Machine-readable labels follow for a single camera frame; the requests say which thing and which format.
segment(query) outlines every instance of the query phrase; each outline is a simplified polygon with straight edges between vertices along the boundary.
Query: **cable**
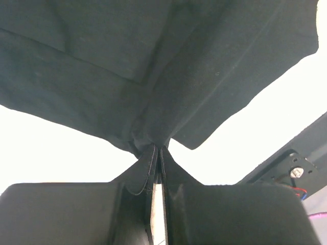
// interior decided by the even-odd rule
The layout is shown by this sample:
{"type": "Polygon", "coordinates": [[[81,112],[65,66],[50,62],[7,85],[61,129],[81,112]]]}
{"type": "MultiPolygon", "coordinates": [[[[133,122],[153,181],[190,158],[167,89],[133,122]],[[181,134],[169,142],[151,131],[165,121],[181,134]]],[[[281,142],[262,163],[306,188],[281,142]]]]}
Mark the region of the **cable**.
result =
{"type": "Polygon", "coordinates": [[[285,185],[285,186],[287,186],[287,187],[290,187],[290,188],[292,188],[293,190],[300,190],[300,191],[303,191],[304,194],[303,194],[302,197],[301,197],[301,201],[303,201],[303,200],[308,196],[308,192],[307,192],[307,190],[305,190],[305,189],[303,189],[303,188],[293,187],[293,186],[286,185],[286,184],[283,184],[283,185],[285,185]]]}
{"type": "Polygon", "coordinates": [[[158,245],[163,244],[164,241],[166,241],[166,240],[163,240],[163,241],[162,241],[161,243],[159,243],[158,245]]]}
{"type": "Polygon", "coordinates": [[[327,218],[327,212],[313,213],[308,215],[309,219],[327,218]]]}
{"type": "Polygon", "coordinates": [[[303,188],[292,187],[292,186],[291,186],[291,188],[294,189],[294,190],[300,190],[300,191],[303,191],[304,192],[303,196],[301,197],[301,201],[303,201],[307,197],[307,195],[308,195],[307,190],[305,190],[303,188]]]}

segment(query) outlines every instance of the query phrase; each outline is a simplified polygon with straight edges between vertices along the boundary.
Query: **felt fabric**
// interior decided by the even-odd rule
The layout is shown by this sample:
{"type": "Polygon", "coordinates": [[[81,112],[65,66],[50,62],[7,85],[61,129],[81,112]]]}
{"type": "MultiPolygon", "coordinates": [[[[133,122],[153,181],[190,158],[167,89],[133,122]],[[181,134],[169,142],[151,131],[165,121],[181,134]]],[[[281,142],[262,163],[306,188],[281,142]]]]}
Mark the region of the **felt fabric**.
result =
{"type": "Polygon", "coordinates": [[[4,0],[0,104],[138,157],[194,149],[317,51],[312,0],[4,0]]]}

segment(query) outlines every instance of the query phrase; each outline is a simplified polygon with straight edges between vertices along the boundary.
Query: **mounting screw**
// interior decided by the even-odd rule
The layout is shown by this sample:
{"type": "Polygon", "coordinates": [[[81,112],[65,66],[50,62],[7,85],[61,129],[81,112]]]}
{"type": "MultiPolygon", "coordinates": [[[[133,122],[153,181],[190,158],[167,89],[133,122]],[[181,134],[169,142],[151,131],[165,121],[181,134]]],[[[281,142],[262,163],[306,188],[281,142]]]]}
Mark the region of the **mounting screw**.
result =
{"type": "Polygon", "coordinates": [[[303,175],[304,172],[305,172],[305,170],[303,168],[296,167],[296,168],[292,169],[292,171],[290,172],[290,177],[293,179],[301,178],[301,176],[303,175]]]}

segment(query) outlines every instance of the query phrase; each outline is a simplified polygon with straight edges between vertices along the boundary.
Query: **red wire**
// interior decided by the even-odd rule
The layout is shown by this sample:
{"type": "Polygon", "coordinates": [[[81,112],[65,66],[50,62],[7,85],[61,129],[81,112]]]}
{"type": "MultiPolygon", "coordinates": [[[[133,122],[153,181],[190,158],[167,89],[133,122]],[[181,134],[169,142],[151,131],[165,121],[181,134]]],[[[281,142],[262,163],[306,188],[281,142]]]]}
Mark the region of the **red wire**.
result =
{"type": "Polygon", "coordinates": [[[301,190],[301,191],[303,191],[305,193],[308,193],[307,190],[305,190],[305,189],[298,188],[298,187],[293,187],[293,186],[290,186],[290,187],[293,188],[294,190],[301,190]]]}

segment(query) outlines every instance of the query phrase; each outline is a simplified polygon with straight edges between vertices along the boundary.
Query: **blue wire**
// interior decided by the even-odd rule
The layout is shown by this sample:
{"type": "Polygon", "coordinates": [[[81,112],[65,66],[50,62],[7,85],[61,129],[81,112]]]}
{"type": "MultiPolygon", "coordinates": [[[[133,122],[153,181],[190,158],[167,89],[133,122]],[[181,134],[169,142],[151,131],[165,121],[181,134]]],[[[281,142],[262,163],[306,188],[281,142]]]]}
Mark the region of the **blue wire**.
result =
{"type": "Polygon", "coordinates": [[[306,197],[307,197],[307,193],[305,193],[304,195],[303,195],[303,197],[301,198],[301,201],[303,201],[306,197]]]}

